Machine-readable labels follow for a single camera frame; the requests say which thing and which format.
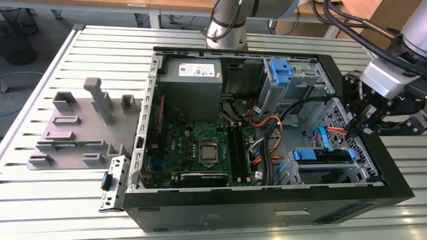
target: black trash bin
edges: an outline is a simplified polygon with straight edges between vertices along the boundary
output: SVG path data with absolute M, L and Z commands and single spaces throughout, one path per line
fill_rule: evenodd
M 26 36 L 34 35 L 38 32 L 38 26 L 29 8 L 0 7 L 0 14 L 9 24 L 17 24 L 17 27 Z
M 26 34 L 15 22 L 0 21 L 0 55 L 14 66 L 22 66 L 35 60 L 35 52 Z

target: metal bracket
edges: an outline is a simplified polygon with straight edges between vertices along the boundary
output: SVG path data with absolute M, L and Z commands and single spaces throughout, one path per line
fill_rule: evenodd
M 123 211 L 121 209 L 121 202 L 125 193 L 129 165 L 130 160 L 123 155 L 111 158 L 99 185 L 102 189 L 98 208 L 99 213 Z

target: aluminum table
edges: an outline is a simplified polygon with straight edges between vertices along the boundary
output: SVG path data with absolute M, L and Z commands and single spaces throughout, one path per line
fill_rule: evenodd
M 369 62 L 350 40 L 248 34 L 250 51 L 325 54 L 342 73 Z M 102 170 L 29 171 L 26 160 L 53 112 L 55 92 L 89 97 L 86 77 L 111 98 L 143 94 L 153 46 L 202 48 L 197 31 L 85 26 L 71 30 L 0 144 L 0 239 L 424 239 L 427 135 L 382 137 L 414 198 L 341 224 L 143 233 L 125 212 L 98 213 Z

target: wire bundle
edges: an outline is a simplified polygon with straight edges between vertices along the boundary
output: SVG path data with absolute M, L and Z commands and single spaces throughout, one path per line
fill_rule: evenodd
M 324 130 L 325 130 L 326 132 L 330 132 L 330 133 L 346 135 L 346 131 L 345 131 L 344 128 L 341 128 L 341 127 L 328 126 L 328 127 L 324 128 Z M 320 136 L 320 132 L 317 132 L 316 136 L 313 137 L 313 143 L 312 143 L 312 147 L 313 147 L 313 148 L 317 146 L 318 136 Z

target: side panel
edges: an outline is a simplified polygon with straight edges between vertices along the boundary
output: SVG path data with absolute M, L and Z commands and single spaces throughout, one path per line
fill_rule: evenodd
M 130 207 L 123 210 L 145 232 L 158 232 L 340 223 L 378 204 L 377 201 L 334 200 Z

